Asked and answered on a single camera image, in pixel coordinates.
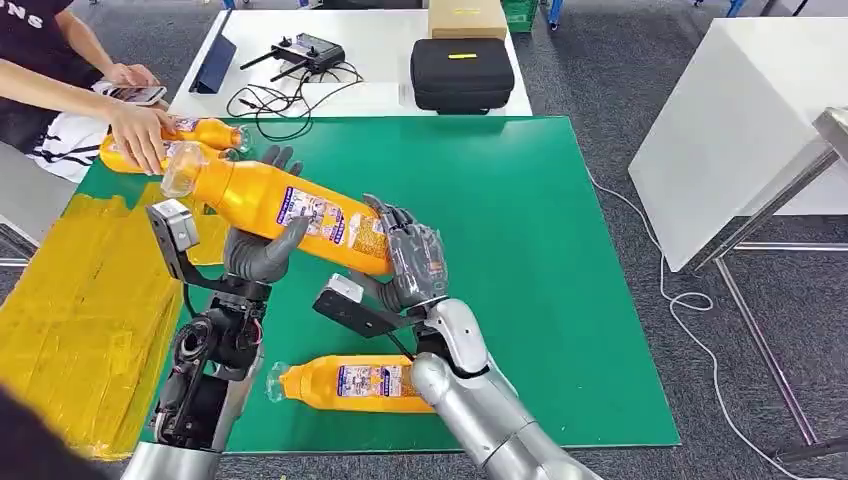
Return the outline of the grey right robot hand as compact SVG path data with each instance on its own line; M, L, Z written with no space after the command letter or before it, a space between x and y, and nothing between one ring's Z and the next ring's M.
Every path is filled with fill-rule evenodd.
M407 209L386 204L372 194L365 193L363 201L376 212L387 236L392 279L383 283L355 270L350 278L365 294L396 313L446 297L449 281L440 233L420 223Z

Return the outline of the person's left hand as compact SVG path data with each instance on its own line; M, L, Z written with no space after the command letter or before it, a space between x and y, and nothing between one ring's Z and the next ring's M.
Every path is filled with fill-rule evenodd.
M144 65L114 63L102 71L104 78L118 86L158 86L158 78Z

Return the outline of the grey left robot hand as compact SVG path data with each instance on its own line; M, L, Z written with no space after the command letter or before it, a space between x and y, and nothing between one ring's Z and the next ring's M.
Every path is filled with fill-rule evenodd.
M248 281L279 281L286 275L289 257L303 240L309 224L308 217L295 217L273 240L230 227L223 247L224 269Z

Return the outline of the person's right hand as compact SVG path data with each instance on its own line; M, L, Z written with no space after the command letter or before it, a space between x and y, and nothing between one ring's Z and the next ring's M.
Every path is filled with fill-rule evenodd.
M108 111L112 136L128 161L146 174L161 174L165 159L162 132L174 132L173 118L157 108L119 103Z

